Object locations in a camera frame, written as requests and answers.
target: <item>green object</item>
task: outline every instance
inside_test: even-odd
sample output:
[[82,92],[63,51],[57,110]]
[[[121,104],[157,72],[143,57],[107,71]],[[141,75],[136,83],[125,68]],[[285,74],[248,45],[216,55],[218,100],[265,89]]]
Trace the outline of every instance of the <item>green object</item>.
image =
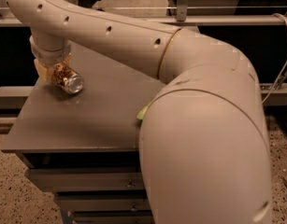
[[145,116],[145,114],[146,114],[146,112],[148,111],[148,109],[149,109],[150,106],[151,106],[151,102],[148,103],[147,105],[145,105],[144,108],[142,108],[142,109],[140,110],[140,112],[137,113],[136,118],[139,119],[139,120],[143,120],[143,119],[144,119],[144,116]]

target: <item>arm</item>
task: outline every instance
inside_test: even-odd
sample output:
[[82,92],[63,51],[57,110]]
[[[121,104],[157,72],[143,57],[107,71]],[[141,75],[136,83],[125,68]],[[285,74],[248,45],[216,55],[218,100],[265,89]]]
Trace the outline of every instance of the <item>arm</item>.
[[139,137],[157,224],[271,223],[265,116],[244,54],[186,29],[64,0],[9,4],[32,28],[43,70],[65,59],[72,40],[168,84],[151,102]]

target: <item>desk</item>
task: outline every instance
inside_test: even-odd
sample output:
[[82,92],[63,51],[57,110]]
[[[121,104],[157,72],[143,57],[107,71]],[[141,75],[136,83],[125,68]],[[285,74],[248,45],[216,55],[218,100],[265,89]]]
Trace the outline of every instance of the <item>desk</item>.
[[83,91],[71,96],[39,80],[2,151],[20,157],[26,176],[77,222],[152,223],[136,114],[163,84],[75,44],[71,66]]

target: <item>white cable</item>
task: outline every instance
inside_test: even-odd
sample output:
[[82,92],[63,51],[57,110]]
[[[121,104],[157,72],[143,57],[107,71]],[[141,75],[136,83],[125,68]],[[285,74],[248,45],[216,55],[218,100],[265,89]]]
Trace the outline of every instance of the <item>white cable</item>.
[[[280,18],[281,20],[283,20],[283,21],[285,22],[285,25],[286,25],[286,28],[287,28],[287,19],[286,19],[283,15],[281,15],[281,14],[279,14],[279,13],[275,13],[275,14],[273,14],[273,16],[276,16],[276,17]],[[277,75],[277,77],[276,77],[276,79],[275,79],[275,81],[274,81],[272,87],[270,88],[270,91],[269,91],[268,94],[265,96],[265,99],[263,100],[262,103],[264,103],[264,102],[267,100],[267,98],[271,95],[271,93],[272,93],[273,90],[275,89],[275,86],[277,85],[278,80],[280,79],[280,77],[281,77],[283,71],[285,70],[286,66],[287,66],[287,59],[286,59],[285,64],[283,65],[282,69],[280,70],[280,73]]]

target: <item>floor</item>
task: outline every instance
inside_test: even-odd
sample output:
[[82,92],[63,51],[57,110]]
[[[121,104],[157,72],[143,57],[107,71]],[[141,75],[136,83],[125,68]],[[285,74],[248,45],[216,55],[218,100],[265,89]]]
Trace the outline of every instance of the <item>floor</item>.
[[[161,7],[166,4],[166,0],[102,0],[94,7],[122,15],[147,17],[163,16],[165,9]],[[0,146],[13,122],[15,118],[0,118]],[[282,178],[287,177],[287,131],[278,112],[266,112],[266,122],[272,160],[273,223],[287,224],[287,189],[282,182]],[[62,223],[59,208],[53,203],[52,196],[42,193],[27,181],[25,170],[15,155],[0,151],[0,224]]]

